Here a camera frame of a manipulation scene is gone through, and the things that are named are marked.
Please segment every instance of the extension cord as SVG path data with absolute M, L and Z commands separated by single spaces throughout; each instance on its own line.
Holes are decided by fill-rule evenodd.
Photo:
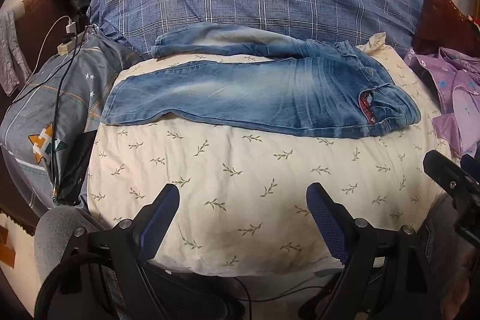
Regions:
M 83 32 L 78 35 L 77 42 L 81 43 L 83 38 Z M 59 55 L 68 55 L 73 49 L 75 49 L 75 40 L 70 40 L 66 44 L 60 44 L 58 47 Z

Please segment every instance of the white cable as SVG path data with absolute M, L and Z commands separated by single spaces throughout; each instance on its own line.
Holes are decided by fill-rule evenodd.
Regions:
M 52 31 L 52 29 L 54 28 L 54 26 L 57 24 L 58 21 L 60 21 L 61 19 L 63 18 L 68 18 L 69 20 L 69 23 L 71 23 L 71 19 L 69 16 L 61 16 L 59 19 L 57 19 L 52 27 L 50 28 L 49 32 L 46 34 L 45 38 L 43 39 L 43 43 L 42 43 L 42 46 L 40 47 L 40 52 L 38 53 L 38 58 L 37 58 L 37 64 L 35 64 L 35 68 L 32 72 L 32 75 L 30 75 L 30 77 L 28 78 L 28 80 L 25 82 L 25 86 L 23 86 L 23 88 L 20 90 L 20 92 L 18 93 L 18 95 L 20 95 L 22 93 L 23 90 L 25 90 L 25 87 L 27 87 L 27 84 L 28 82 L 30 81 L 30 79 L 32 79 L 32 76 L 35 74 L 35 72 L 37 71 L 37 68 L 38 68 L 38 64 L 40 63 L 40 56 L 42 55 L 42 50 L 43 50 L 43 46 L 45 45 L 45 41 L 47 41 L 47 37 L 49 36 L 50 32 Z

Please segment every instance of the gray blanket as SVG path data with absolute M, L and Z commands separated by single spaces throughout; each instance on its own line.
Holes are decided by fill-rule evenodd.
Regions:
M 82 49 L 62 84 L 56 140 L 52 143 L 57 89 L 71 56 L 72 52 L 51 57 L 19 97 L 60 70 L 45 85 L 14 103 L 0 126 L 0 145 L 10 175 L 38 215 L 56 204 L 50 169 L 52 148 L 56 150 L 61 178 L 77 136 L 98 128 L 105 100 L 119 72 L 142 61 L 137 53 L 106 38 L 97 27 L 88 28 Z

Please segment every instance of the pillow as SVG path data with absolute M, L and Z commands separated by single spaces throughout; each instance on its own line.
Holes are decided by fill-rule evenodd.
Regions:
M 480 33 L 451 0 L 423 0 L 412 47 L 417 55 L 438 53 L 444 47 L 480 57 Z

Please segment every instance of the purple floral fabric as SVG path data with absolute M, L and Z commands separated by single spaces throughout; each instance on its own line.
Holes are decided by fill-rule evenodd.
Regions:
M 404 60 L 438 93 L 442 115 L 432 120 L 437 137 L 447 140 L 456 155 L 474 156 L 480 148 L 480 59 L 440 48 L 433 55 L 410 49 Z

